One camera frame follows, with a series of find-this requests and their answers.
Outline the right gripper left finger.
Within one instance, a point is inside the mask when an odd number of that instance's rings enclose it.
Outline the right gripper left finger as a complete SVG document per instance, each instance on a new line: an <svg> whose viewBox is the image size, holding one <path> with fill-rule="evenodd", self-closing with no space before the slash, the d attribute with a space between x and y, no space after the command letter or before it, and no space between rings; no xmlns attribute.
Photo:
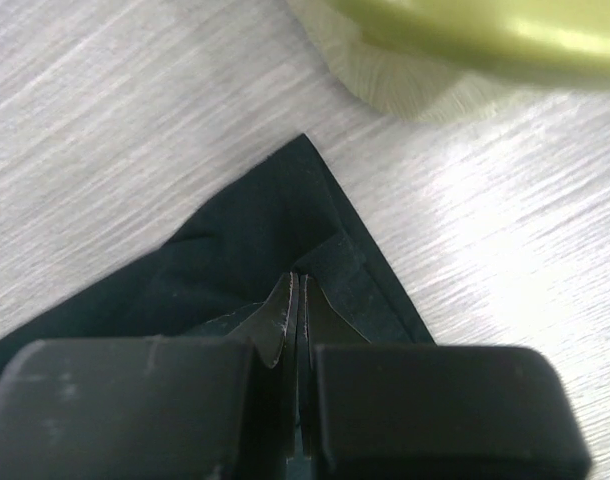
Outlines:
<svg viewBox="0 0 610 480"><path fill-rule="evenodd" d="M281 479L299 281L222 337L40 340L0 376L0 479Z"/></svg>

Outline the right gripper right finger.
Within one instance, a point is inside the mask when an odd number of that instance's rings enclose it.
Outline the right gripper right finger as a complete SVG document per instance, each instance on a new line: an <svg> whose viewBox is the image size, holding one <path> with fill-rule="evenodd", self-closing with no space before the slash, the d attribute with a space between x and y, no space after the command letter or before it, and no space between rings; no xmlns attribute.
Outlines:
<svg viewBox="0 0 610 480"><path fill-rule="evenodd" d="M316 479L585 479L593 461L561 379L516 346L367 340L303 277L303 449Z"/></svg>

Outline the black t-shirt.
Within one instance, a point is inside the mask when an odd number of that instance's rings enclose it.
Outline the black t-shirt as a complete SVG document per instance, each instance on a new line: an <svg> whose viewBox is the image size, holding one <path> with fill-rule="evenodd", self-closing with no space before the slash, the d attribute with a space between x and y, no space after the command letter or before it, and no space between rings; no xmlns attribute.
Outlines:
<svg viewBox="0 0 610 480"><path fill-rule="evenodd" d="M0 374L42 339L190 335L240 319L288 272L314 278L365 337L431 335L308 137L298 136L201 206L163 245L0 340Z"/></svg>

